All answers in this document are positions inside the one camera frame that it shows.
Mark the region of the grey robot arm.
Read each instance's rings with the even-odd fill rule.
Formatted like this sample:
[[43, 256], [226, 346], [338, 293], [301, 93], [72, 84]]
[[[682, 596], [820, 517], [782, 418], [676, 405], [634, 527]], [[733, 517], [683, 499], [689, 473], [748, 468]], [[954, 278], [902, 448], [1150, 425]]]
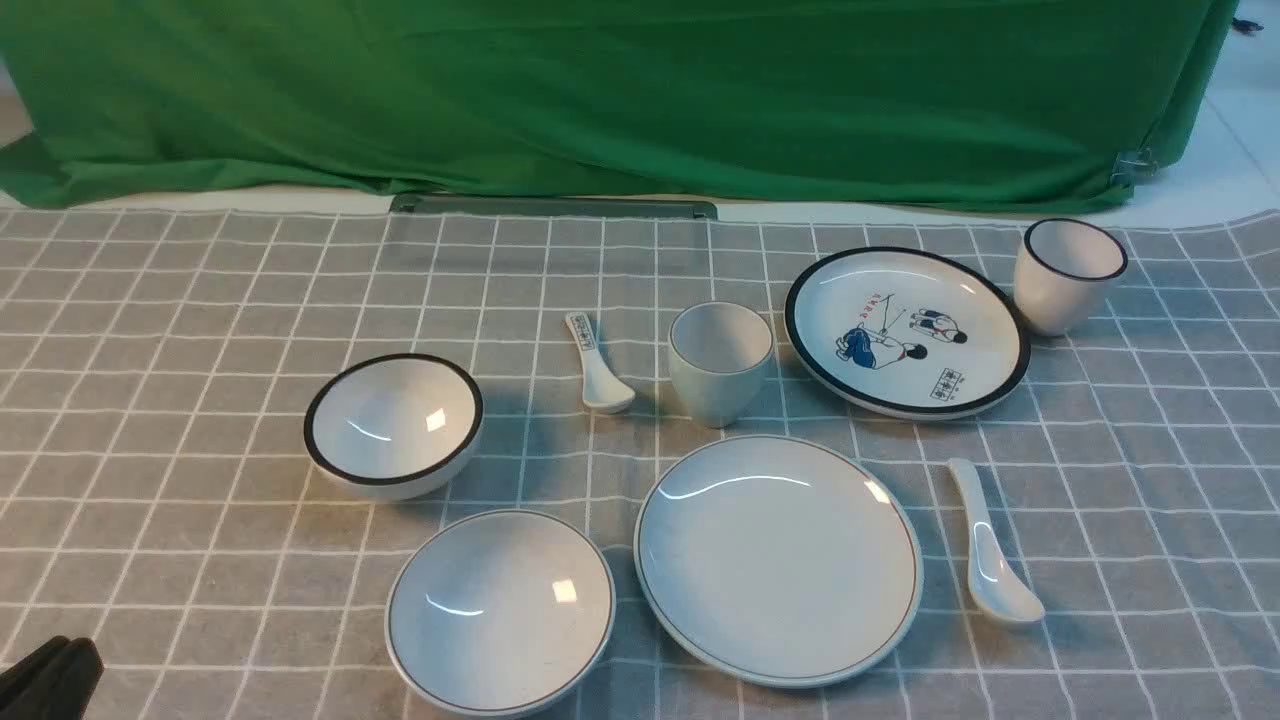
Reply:
[[1, 674], [1, 717], [82, 719], [102, 674], [92, 639], [55, 635]]

